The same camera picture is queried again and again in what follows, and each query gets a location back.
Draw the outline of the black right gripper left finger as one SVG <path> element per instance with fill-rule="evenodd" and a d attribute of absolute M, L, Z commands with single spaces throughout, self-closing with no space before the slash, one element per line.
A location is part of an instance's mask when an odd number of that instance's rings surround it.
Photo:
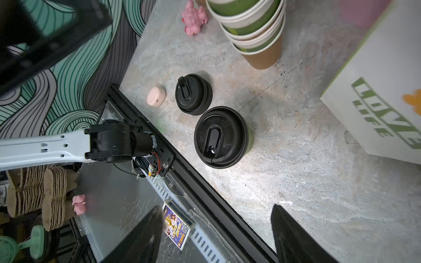
<path fill-rule="evenodd" d="M 155 263 L 159 253 L 163 228 L 163 212 L 159 206 L 155 206 L 103 262 Z"/>

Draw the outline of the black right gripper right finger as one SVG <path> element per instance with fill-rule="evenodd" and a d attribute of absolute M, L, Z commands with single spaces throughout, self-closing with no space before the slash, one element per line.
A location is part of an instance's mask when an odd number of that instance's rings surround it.
<path fill-rule="evenodd" d="M 281 206 L 271 213 L 276 253 L 280 263 L 337 263 Z"/>

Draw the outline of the green paper coffee cup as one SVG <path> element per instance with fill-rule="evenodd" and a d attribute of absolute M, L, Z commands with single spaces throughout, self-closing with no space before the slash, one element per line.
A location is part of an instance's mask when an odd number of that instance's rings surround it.
<path fill-rule="evenodd" d="M 248 127 L 248 144 L 247 144 L 247 149 L 246 149 L 246 154 L 248 154 L 254 144 L 254 134 L 252 132 L 252 129 L 250 127 Z"/>

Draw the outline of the black coffee cup lid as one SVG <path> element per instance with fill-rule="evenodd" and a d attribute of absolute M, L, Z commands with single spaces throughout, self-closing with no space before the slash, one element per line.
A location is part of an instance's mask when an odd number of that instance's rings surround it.
<path fill-rule="evenodd" d="M 248 144 L 248 125 L 234 109 L 217 106 L 206 111 L 194 134 L 195 150 L 206 165 L 226 169 L 237 164 Z"/>

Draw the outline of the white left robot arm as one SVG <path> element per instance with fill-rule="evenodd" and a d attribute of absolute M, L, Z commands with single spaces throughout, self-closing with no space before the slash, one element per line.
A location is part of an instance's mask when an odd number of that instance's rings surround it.
<path fill-rule="evenodd" d="M 154 1 L 1 2 L 1 169 L 165 155 L 118 89 Z"/>

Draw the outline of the white paper takeout bag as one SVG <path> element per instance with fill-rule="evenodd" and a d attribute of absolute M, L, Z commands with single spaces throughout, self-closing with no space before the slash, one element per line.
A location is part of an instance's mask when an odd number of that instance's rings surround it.
<path fill-rule="evenodd" d="M 420 1 L 388 6 L 321 101 L 367 153 L 420 164 Z"/>

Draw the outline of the colourful picture card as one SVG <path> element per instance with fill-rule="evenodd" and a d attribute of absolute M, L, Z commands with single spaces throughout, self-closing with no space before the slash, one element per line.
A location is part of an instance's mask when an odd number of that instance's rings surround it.
<path fill-rule="evenodd" d="M 182 251 L 195 227 L 194 222 L 170 199 L 162 207 L 164 232 Z"/>

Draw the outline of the stack of brown carriers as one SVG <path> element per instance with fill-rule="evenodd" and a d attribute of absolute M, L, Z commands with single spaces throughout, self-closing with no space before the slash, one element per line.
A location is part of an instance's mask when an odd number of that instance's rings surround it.
<path fill-rule="evenodd" d="M 77 187 L 78 173 L 61 166 L 39 165 L 6 171 L 10 187 L 6 207 L 12 218 L 40 211 L 46 231 L 62 227 L 76 217 L 71 192 Z"/>

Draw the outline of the green plastic fan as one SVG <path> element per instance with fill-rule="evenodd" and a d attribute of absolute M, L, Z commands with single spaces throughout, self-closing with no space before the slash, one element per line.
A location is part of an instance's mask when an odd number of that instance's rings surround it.
<path fill-rule="evenodd" d="M 31 230 L 27 241 L 17 243 L 13 238 L 1 236 L 1 263 L 12 263 L 16 255 L 23 249 L 29 248 L 33 259 L 40 259 L 45 251 L 46 230 L 42 225 L 36 225 Z"/>

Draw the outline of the pink earbud case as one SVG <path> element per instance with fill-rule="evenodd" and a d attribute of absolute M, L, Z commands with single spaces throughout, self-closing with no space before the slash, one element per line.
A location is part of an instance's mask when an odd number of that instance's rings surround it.
<path fill-rule="evenodd" d="M 166 98 L 166 91 L 161 87 L 151 88 L 148 96 L 147 103 L 151 107 L 160 107 Z"/>

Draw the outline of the stack of black lids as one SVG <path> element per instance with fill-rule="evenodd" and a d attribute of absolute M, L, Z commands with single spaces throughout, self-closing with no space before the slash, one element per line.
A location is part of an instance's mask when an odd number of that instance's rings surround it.
<path fill-rule="evenodd" d="M 208 110 L 212 102 L 212 87 L 199 75 L 182 76 L 177 81 L 175 99 L 182 112 L 199 116 Z"/>

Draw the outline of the stack of paper cups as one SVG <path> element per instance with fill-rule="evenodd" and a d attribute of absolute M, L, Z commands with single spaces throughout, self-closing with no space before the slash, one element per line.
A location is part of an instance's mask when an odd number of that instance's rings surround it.
<path fill-rule="evenodd" d="M 257 70 L 275 64 L 282 53 L 285 0 L 206 2 L 232 46 Z"/>

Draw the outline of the small pink pig toy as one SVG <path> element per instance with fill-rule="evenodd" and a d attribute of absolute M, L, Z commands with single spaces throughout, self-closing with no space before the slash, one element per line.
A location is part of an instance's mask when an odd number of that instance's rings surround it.
<path fill-rule="evenodd" d="M 187 35 L 197 35 L 201 32 L 201 26 L 208 23 L 207 12 L 201 5 L 196 9 L 193 1 L 188 0 L 185 9 L 182 11 L 182 22 L 185 24 Z"/>

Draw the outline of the pink cup holder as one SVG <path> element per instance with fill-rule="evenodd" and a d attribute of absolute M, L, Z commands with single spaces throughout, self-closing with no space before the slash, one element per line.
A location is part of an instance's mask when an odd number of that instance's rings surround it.
<path fill-rule="evenodd" d="M 345 21 L 360 28 L 369 28 L 390 3 L 391 0 L 342 0 L 339 7 Z"/>

